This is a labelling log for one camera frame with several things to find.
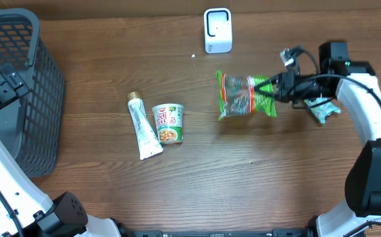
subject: green plastic bag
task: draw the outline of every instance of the green plastic bag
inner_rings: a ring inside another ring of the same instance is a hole
[[[224,117],[248,115],[257,111],[264,111],[268,116],[275,117],[275,103],[271,97],[255,93],[253,88],[268,80],[263,75],[237,77],[223,74],[220,70],[216,72],[219,85],[219,109]],[[265,92],[273,92],[272,84],[261,88]]]

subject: white plastic box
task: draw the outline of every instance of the white plastic box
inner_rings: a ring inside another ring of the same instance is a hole
[[[203,15],[205,23],[205,51],[227,53],[232,48],[231,12],[226,8],[208,9]]]

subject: wire mesh basket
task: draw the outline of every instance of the wire mesh basket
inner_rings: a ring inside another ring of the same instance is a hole
[[[12,64],[30,92],[0,110],[0,140],[29,177],[57,164],[64,76],[39,37],[39,21],[26,9],[0,10],[0,68]]]

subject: white tube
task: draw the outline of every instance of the white tube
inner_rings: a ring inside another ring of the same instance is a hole
[[[136,138],[138,139],[140,159],[144,160],[153,155],[163,152],[163,148],[158,141],[157,135],[152,130],[149,121],[146,119],[145,107],[139,94],[132,92],[129,94],[127,103],[135,126]]]

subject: snack bag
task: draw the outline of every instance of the snack bag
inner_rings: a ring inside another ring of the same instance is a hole
[[[328,100],[328,98],[316,98],[316,99],[312,99],[312,100],[305,99],[304,103],[307,106],[313,106],[313,105],[316,105],[318,103],[325,102],[327,100]],[[328,102],[328,103],[325,103],[324,105],[319,105],[318,107],[310,108],[310,112],[314,116],[316,116],[317,120],[319,120],[319,122],[321,124],[325,124],[327,116],[329,116],[333,113],[340,114],[341,109],[336,107],[332,102]]]
[[[267,76],[237,77],[218,70],[216,77],[220,92],[219,120],[224,117],[248,115],[255,111],[264,111],[271,117],[276,116],[274,99],[253,91],[257,84],[269,79]],[[273,92],[272,84],[263,86],[261,90]]]

